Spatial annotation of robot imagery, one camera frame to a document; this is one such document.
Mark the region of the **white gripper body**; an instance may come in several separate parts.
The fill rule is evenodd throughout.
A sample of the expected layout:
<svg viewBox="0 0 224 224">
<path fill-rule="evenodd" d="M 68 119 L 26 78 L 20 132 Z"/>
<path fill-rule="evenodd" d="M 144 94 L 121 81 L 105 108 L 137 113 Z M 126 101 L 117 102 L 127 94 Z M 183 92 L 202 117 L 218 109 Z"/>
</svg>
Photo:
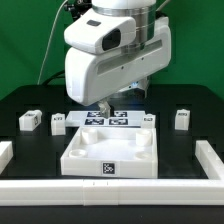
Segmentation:
<svg viewBox="0 0 224 224">
<path fill-rule="evenodd" d="M 70 48 L 65 59 L 66 89 L 74 101 L 89 106 L 165 68 L 171 59 L 168 25 L 155 26 L 155 36 L 143 50 L 124 54 L 121 49 L 91 55 Z"/>
</svg>

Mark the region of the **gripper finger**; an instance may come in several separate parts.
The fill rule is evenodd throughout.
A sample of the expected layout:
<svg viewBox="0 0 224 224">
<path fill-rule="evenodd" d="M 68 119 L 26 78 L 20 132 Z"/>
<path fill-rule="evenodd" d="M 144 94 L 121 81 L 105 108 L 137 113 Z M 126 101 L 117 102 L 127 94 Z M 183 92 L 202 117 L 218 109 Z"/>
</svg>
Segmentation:
<svg viewBox="0 0 224 224">
<path fill-rule="evenodd" d="M 110 106 L 107 101 L 101 101 L 98 103 L 98 106 L 100 108 L 100 114 L 104 118 L 110 117 Z"/>
</svg>

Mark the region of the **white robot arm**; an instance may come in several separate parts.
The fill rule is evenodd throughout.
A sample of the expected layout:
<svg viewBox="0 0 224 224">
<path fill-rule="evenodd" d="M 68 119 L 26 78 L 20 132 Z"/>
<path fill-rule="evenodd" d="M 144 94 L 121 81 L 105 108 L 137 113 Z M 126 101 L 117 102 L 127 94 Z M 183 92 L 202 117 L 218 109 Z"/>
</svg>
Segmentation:
<svg viewBox="0 0 224 224">
<path fill-rule="evenodd" d="M 169 18 L 157 17 L 156 0 L 91 0 L 92 7 L 64 31 L 69 97 L 99 105 L 111 116 L 108 98 L 165 68 L 171 59 Z"/>
</svg>

